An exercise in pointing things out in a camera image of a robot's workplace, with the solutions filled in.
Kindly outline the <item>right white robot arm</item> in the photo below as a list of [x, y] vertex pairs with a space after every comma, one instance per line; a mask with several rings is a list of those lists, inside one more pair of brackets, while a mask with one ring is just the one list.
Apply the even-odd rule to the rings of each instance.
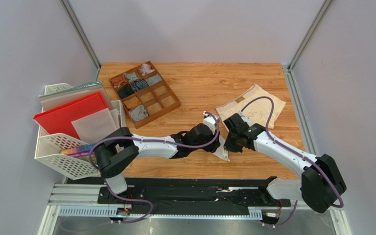
[[262, 153], [297, 175], [297, 179], [269, 179], [263, 189], [272, 198], [303, 201], [318, 213], [324, 213], [336, 202], [343, 205], [341, 196], [347, 186], [333, 157], [299, 150], [238, 113], [225, 119], [224, 124], [229, 131], [226, 150], [242, 152], [247, 148]]

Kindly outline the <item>white underwear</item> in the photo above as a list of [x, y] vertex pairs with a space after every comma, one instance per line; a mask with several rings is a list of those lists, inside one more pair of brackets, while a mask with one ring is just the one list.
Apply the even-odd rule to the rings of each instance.
[[215, 142], [215, 150], [212, 154], [226, 162], [230, 162], [229, 152], [224, 148], [224, 144], [225, 139], [219, 136], [218, 140]]

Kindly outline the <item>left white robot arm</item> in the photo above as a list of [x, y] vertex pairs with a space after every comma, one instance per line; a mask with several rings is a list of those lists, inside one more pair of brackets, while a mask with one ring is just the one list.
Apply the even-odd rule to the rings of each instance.
[[137, 158], [163, 157], [180, 159], [202, 149], [228, 160], [224, 138], [219, 128], [200, 123], [189, 131], [158, 138], [133, 135], [127, 127], [119, 128], [94, 144], [88, 154], [89, 162], [98, 169], [101, 178], [114, 194], [127, 191], [123, 171]]

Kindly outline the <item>beige boxer shorts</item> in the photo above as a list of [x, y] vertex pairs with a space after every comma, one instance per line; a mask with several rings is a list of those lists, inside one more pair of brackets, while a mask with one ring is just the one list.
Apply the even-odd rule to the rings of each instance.
[[222, 106], [217, 106], [216, 111], [222, 120], [229, 118], [235, 113], [242, 112], [253, 123], [264, 126], [272, 108], [270, 100], [266, 99], [266, 97], [271, 98], [274, 102], [274, 110], [268, 125], [268, 128], [273, 129], [275, 121], [286, 106], [286, 102], [270, 94], [257, 84], [254, 84], [236, 99]]

